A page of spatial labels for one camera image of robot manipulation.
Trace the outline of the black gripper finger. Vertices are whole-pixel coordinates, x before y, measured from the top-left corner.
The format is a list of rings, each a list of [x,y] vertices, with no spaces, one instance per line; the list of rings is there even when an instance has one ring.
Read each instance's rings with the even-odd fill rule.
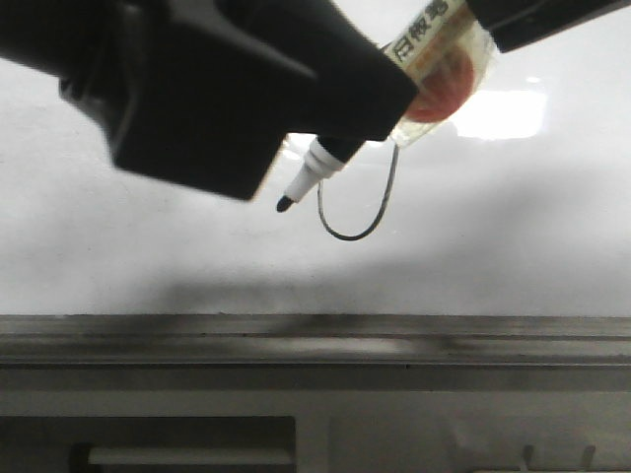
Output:
[[[1,55],[55,76],[119,169],[250,199],[379,49],[328,1],[5,1]]]
[[[468,0],[466,5],[506,53],[630,6],[629,0]]]

